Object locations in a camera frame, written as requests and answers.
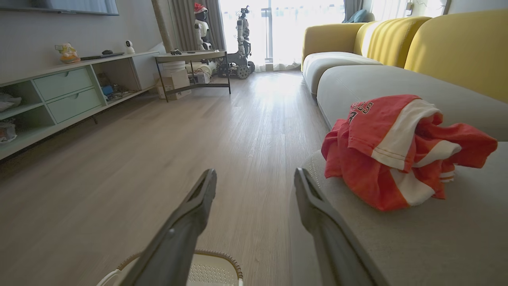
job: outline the side table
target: side table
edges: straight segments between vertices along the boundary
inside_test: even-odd
[[[200,60],[207,60],[207,59],[215,59],[215,58],[226,58],[226,63],[229,68],[229,61],[228,61],[228,53],[226,50],[213,50],[213,51],[194,51],[194,52],[185,52],[183,51],[182,54],[160,54],[155,56],[155,63],[157,64],[157,70],[159,72],[159,77],[161,78],[161,84],[164,86],[164,82],[161,75],[161,69],[159,68],[159,64],[163,63],[170,63],[170,62],[179,62],[179,61],[185,61],[190,62],[192,75],[194,78],[194,68],[192,67],[192,61],[200,61]],[[231,84],[229,81],[229,72],[226,73],[228,75],[228,83],[194,83],[189,85],[188,87],[183,87],[175,90],[166,91],[164,90],[164,95],[166,96],[166,102],[169,102],[168,100],[168,94],[174,94],[186,90],[191,90],[195,88],[205,88],[205,87],[215,87],[215,88],[228,88],[229,94],[231,95]]]

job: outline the white basket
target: white basket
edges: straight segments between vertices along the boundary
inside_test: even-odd
[[[118,286],[141,255],[137,253],[122,262],[114,271],[104,277],[97,286]],[[196,249],[189,270],[187,286],[202,285],[243,286],[240,266],[231,256],[217,251]]]

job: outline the figurine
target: figurine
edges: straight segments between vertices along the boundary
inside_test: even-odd
[[[199,50],[211,50],[212,44],[210,44],[210,39],[208,37],[210,28],[206,22],[208,9],[199,3],[194,3],[194,16],[196,17],[194,31],[198,42],[198,48]]]
[[[70,64],[79,62],[81,58],[78,57],[78,53],[76,53],[76,50],[71,46],[70,43],[65,43],[62,46],[62,49],[60,47],[57,47],[57,50],[61,53],[60,61],[64,64]]]

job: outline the metal table leg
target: metal table leg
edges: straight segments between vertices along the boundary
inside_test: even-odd
[[[229,88],[229,96],[231,97],[231,83],[229,82],[229,60],[228,60],[228,54],[226,53],[226,65],[228,67],[226,74],[228,75],[228,88]]]
[[[190,63],[190,64],[191,64],[190,66],[191,66],[191,72],[192,72],[192,80],[194,81],[194,84],[197,84],[197,82],[196,82],[196,78],[194,77],[194,68],[192,67],[192,61],[190,61],[190,62],[191,62],[191,63]]]
[[[161,79],[162,91],[164,92],[164,97],[166,98],[166,102],[169,102],[168,95],[166,94],[166,87],[164,86],[164,82],[162,81],[161,69],[158,67],[157,58],[155,58],[155,64],[157,65],[157,71],[159,72],[159,78]]]

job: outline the cable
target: cable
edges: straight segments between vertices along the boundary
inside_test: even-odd
[[[414,1],[416,4],[418,4],[418,5],[423,5],[423,6],[427,7],[427,8],[429,7],[429,6],[427,6],[427,4],[426,4],[425,2],[420,2],[420,1],[418,1],[418,0],[413,0],[413,1]],[[440,7],[439,7],[439,8],[437,8],[436,10],[440,10],[440,9],[442,9],[442,8],[444,8],[444,7],[446,7],[446,5],[440,5]]]
[[[209,72],[207,72],[207,71],[203,70],[202,68],[196,69],[196,70],[194,70],[194,72],[202,72],[202,73],[204,73],[204,74],[208,75],[208,79],[209,79],[210,81],[212,81],[212,75],[211,75]]]

